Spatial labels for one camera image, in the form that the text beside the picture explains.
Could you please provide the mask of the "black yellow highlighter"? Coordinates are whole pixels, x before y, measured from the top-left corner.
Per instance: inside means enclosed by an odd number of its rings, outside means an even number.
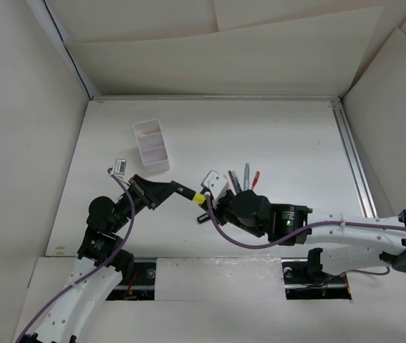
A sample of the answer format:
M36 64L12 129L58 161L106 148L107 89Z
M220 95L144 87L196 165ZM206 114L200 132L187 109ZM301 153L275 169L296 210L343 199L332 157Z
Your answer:
M177 193L190 201L194 200L196 194L194 190L184 186L178 186Z

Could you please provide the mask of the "black green highlighter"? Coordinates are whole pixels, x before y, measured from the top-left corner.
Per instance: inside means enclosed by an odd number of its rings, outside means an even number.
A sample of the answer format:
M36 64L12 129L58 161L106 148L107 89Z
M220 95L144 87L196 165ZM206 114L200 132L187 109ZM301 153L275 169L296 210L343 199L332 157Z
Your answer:
M210 216L207 212L204 214L201 214L200 216L197 217L198 224L203 224L205 222L208 222L209 220L210 220Z

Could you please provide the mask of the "yellow highlighter cap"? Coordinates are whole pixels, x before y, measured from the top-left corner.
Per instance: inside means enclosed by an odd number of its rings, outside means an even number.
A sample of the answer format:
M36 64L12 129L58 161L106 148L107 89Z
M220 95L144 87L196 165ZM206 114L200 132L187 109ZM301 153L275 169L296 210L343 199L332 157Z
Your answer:
M206 202L206 197L205 197L205 195L203 195L203 194L196 193L196 194L193 196L192 201L193 201L194 203L198 204L198 205L201 205L201 204L203 204L203 203Z

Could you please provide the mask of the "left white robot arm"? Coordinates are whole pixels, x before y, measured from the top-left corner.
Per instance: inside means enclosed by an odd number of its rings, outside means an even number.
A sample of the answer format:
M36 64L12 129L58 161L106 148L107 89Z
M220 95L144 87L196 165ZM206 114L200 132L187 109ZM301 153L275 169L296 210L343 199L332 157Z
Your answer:
M138 175L125 181L111 172L122 188L117 202L97 197L89 205L89 216L73 269L63 289L51 298L16 338L17 342L81 342L94 315L119 284L134 273L134 256L124 250L129 233L143 209L156 209L178 194L198 204L205 198L178 182L151 182Z

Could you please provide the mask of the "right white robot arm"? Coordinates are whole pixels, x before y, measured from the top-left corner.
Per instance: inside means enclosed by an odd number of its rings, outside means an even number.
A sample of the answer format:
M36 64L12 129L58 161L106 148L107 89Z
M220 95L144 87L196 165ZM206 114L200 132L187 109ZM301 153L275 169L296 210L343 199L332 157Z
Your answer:
M312 244L304 272L312 281L356 269L389 267L406 273L406 209L387 218L317 212L273 204L245 191L219 200L206 193L201 207L228 242L251 250Z

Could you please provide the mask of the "black blue pen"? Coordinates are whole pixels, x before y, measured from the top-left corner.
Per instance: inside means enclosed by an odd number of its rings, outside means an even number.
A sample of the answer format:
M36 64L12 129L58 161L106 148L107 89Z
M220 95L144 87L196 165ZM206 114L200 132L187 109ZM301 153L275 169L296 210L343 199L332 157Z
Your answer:
M241 186L240 186L240 183L239 183L239 180L238 180L238 178L237 178L236 172L229 170L229 171L228 171L228 174L229 174L229 178L230 178L230 180L231 180L231 182L232 182L232 185L233 185L233 187L234 187L234 191L235 191L237 194L240 193L240 192L242 191L242 188L241 188Z

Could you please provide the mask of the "clear red pen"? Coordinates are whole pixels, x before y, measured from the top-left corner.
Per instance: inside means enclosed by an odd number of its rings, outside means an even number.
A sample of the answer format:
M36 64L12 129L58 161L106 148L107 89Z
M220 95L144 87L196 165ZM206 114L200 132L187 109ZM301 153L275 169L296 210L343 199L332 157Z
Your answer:
M257 170L254 174L254 178L252 181L252 189L257 185L258 180L259 180L260 172Z

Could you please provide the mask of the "light blue mechanical pencil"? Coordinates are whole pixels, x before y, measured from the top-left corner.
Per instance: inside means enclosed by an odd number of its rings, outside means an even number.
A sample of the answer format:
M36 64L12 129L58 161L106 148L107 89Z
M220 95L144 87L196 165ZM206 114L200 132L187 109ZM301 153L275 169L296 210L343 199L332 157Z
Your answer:
M243 190L250 189L250 164L246 163L244 167L244 177L243 177Z

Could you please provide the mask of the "white three-compartment organizer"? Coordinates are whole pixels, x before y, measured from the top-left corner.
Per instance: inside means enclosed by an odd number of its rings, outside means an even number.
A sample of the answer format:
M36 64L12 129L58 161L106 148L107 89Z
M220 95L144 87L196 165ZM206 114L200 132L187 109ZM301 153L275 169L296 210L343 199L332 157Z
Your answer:
M169 156L164 141L161 124L158 119L142 121L133 125L134 134L158 132L142 138L136 138L142 164L149 174L157 174L170 169Z

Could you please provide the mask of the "aluminium rail right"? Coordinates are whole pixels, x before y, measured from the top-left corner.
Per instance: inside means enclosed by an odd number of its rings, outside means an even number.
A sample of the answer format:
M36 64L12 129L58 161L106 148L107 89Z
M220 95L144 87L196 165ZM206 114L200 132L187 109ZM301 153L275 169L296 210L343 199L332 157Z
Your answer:
M362 214L365 217L377 218L377 208L368 184L365 170L358 153L350 123L345 113L341 98L337 97L330 101L330 106L334 114L336 125L340 133L343 149L345 151L352 180Z

